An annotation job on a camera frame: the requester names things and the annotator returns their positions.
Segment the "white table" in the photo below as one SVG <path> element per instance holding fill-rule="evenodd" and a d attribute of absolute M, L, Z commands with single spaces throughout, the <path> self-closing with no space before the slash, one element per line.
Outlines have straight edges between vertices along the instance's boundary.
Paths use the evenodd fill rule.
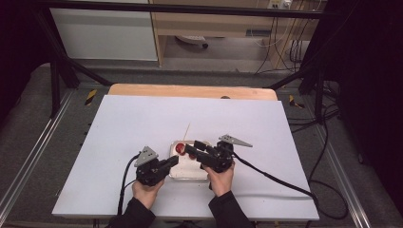
<path fill-rule="evenodd" d="M 167 159 L 172 142 L 215 144 L 229 134 L 253 148 L 235 146 L 237 154 L 257 168 L 309 190 L 281 102 L 210 98 L 104 97 L 86 141 L 52 214 L 65 218 L 105 219 L 117 213 L 127 162 L 145 145 Z M 132 166 L 127 182 L 135 178 Z M 314 202 L 236 161 L 233 192 L 252 220 L 315 220 Z M 125 191 L 124 209 L 131 199 Z M 211 219 L 214 197 L 206 181 L 167 177 L 152 208 L 157 219 Z"/>

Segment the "black sleeve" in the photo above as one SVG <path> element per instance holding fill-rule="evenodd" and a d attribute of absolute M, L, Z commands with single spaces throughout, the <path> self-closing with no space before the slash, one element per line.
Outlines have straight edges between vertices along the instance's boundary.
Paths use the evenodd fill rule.
<path fill-rule="evenodd" d="M 133 198 L 125 213 L 112 218 L 106 228 L 148 228 L 155 219 L 154 213 Z"/>
<path fill-rule="evenodd" d="M 219 228 L 253 228 L 231 191 L 218 198 L 214 197 L 208 206 Z"/>

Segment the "gray carpet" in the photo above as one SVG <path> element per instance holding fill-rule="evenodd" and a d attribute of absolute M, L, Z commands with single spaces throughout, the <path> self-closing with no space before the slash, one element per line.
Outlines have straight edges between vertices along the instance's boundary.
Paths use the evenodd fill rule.
<path fill-rule="evenodd" d="M 262 74 L 253 76 L 247 73 L 199 73 L 175 72 L 163 70 L 102 70 L 98 73 L 107 79 L 119 83 L 137 84 L 170 84 L 170 85 L 200 85 L 200 86 L 251 86 L 262 87 L 276 82 L 283 74 Z M 83 81 L 91 83 L 88 78 L 81 76 Z M 10 113 L 0 132 L 0 193 L 3 196 L 11 184 L 13 177 L 23 164 L 30 149 L 34 146 L 41 131 L 45 128 L 50 113 L 49 72 L 47 68 L 38 68 L 32 75 L 31 82 L 23 94 L 21 103 Z M 278 98 L 283 101 L 284 109 L 289 118 L 310 118 L 306 108 L 289 106 L 289 94 L 302 103 L 295 88 L 298 81 L 289 84 L 278 92 Z M 67 112 L 54 132 L 40 161 L 33 170 L 19 199 L 12 208 L 7 223 L 34 222 L 45 227 L 42 223 L 56 224 L 86 224 L 87 219 L 57 218 L 51 215 L 51 210 L 57 200 L 56 193 L 63 188 L 69 170 L 74 164 L 80 151 L 80 143 L 85 139 L 85 132 L 96 114 L 107 88 L 98 89 L 90 106 L 85 106 L 85 100 L 90 88 L 80 88 L 75 91 Z M 393 203 L 377 179 L 370 166 L 359 164 L 354 146 L 349 134 L 343 126 L 343 121 L 329 121 L 329 135 L 337 154 L 348 173 L 358 197 L 373 227 L 403 227 L 403 219 L 397 213 Z M 317 156 L 322 148 L 314 127 L 307 128 L 294 134 L 297 151 L 306 175 L 312 170 Z M 337 188 L 336 180 L 324 157 L 314 175 L 316 180 L 325 181 Z M 335 193 L 318 185 L 312 186 L 320 200 L 320 207 L 332 215 L 343 212 L 341 200 Z M 214 222 L 197 223 L 202 227 L 214 227 Z M 157 221 L 153 227 L 173 227 L 176 223 Z M 304 223 L 280 222 L 279 227 L 303 227 Z M 350 215 L 342 220 L 334 220 L 320 214 L 320 221 L 315 221 L 312 227 L 355 227 Z M 264 222 L 259 227 L 275 227 L 273 222 Z"/>

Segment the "person's hand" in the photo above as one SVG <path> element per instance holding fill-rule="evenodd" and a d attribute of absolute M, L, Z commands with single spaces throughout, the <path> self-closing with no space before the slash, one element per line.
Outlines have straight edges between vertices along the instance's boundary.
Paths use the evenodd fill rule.
<path fill-rule="evenodd" d="M 222 173 L 216 173 L 212 168 L 205 165 L 202 167 L 207 172 L 207 178 L 210 180 L 211 188 L 217 197 L 231 191 L 232 179 L 234 178 L 234 161 L 232 161 L 231 167 Z"/>
<path fill-rule="evenodd" d="M 131 186 L 133 197 L 139 200 L 149 210 L 152 207 L 152 204 L 154 204 L 158 190 L 163 186 L 164 181 L 165 179 L 161 180 L 154 186 L 143 185 L 139 181 L 135 181 Z"/>

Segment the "tape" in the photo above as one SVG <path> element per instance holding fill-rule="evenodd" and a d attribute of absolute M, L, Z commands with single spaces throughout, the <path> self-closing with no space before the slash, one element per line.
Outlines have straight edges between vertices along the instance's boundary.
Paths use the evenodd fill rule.
<path fill-rule="evenodd" d="M 294 97 L 293 95 L 290 95 L 290 106 L 297 106 L 299 108 L 304 108 L 305 105 L 304 104 L 298 104 L 294 101 Z"/>
<path fill-rule="evenodd" d="M 92 90 L 88 93 L 88 96 L 86 97 L 86 103 L 84 104 L 85 106 L 91 105 L 92 100 L 94 99 L 96 93 L 97 93 L 97 89 L 92 89 Z"/>

